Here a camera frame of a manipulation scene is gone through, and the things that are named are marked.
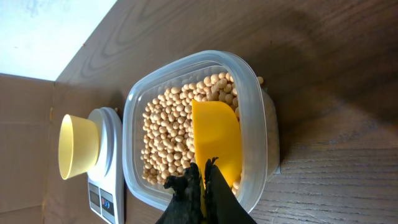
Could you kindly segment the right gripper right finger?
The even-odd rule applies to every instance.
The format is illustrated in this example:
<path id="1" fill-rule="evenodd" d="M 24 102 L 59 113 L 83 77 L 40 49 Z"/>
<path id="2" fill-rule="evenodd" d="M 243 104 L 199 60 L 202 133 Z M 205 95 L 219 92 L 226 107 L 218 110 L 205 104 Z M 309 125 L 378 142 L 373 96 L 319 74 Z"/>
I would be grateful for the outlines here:
<path id="1" fill-rule="evenodd" d="M 205 164 L 205 205 L 208 223 L 256 224 L 243 209 L 230 189 L 220 169 L 215 164 L 218 157 Z"/>

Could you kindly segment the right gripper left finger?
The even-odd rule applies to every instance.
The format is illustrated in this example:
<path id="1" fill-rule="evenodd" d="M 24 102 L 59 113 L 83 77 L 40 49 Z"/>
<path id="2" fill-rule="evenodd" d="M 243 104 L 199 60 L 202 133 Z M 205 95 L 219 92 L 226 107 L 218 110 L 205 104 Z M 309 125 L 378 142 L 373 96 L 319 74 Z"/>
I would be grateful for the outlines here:
<path id="1" fill-rule="evenodd" d="M 156 224 L 199 224 L 204 220 L 201 210 L 201 176 L 192 162 L 182 176 L 170 175 L 164 189 L 172 189 L 172 199 Z"/>

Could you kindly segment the yellow measuring scoop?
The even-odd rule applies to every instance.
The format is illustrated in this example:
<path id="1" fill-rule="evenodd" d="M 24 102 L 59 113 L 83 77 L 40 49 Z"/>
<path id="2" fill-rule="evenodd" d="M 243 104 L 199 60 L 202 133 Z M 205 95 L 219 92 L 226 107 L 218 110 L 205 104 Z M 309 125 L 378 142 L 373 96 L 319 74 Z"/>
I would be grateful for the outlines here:
<path id="1" fill-rule="evenodd" d="M 207 219 L 216 217 L 216 205 L 211 201 L 211 169 L 217 166 L 227 189 L 241 176 L 243 152 L 239 121 L 233 110 L 220 101 L 192 103 L 195 159 L 203 179 Z"/>

